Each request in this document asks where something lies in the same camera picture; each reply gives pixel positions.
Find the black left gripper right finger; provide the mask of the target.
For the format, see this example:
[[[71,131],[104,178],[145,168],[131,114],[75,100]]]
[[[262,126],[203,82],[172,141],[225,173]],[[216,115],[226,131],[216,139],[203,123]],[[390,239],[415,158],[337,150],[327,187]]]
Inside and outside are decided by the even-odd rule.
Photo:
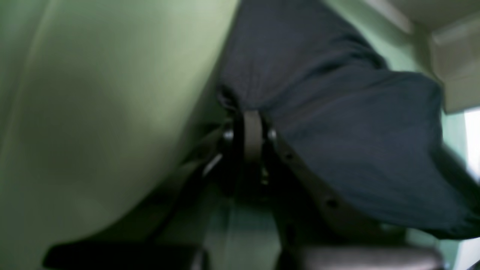
[[[262,116],[263,161],[281,253],[276,270],[443,270],[433,248],[407,244],[351,206],[289,147]]]

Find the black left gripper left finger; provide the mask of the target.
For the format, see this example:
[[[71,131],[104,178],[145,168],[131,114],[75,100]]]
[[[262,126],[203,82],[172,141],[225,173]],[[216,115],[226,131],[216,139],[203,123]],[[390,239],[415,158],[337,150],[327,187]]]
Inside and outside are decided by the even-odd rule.
[[[113,224],[84,239],[52,246],[45,270],[208,270],[203,242],[229,178],[259,150],[259,112],[230,116],[180,167]]]

